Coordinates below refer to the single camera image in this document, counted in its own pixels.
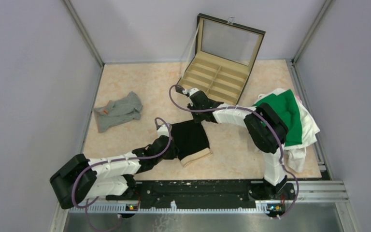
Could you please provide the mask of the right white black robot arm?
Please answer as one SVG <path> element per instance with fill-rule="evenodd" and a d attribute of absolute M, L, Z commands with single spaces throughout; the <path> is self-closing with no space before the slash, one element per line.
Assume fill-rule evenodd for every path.
<path fill-rule="evenodd" d="M 259 106 L 241 107 L 209 99 L 197 89 L 183 90 L 190 99 L 187 108 L 195 121 L 227 123 L 247 129 L 255 146 L 262 152 L 265 161 L 264 193 L 277 199 L 284 192 L 286 173 L 283 149 L 288 128 L 267 103 Z"/>

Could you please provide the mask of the black underwear with beige waistband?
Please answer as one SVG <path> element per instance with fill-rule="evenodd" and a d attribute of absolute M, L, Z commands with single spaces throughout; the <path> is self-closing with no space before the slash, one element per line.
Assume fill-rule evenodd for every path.
<path fill-rule="evenodd" d="M 174 123 L 171 126 L 171 135 L 178 149 L 177 158 L 183 167 L 213 154 L 201 123 L 194 120 Z"/>

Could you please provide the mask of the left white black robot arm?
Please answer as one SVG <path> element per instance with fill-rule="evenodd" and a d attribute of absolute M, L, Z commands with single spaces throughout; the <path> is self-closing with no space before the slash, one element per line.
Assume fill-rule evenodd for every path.
<path fill-rule="evenodd" d="M 178 153 L 174 141 L 162 135 L 152 144 L 115 157 L 92 159 L 78 154 L 50 177 L 50 184 L 62 209 L 83 208 L 84 201 L 109 195 L 129 200 L 136 192 L 135 174 L 175 159 Z"/>

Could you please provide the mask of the black leather compartment box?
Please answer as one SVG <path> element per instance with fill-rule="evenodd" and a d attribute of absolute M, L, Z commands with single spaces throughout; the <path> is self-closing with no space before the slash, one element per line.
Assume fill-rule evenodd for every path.
<path fill-rule="evenodd" d="M 207 14 L 198 14 L 188 65 L 177 82 L 208 98 L 237 104 L 253 70 L 266 32 Z"/>

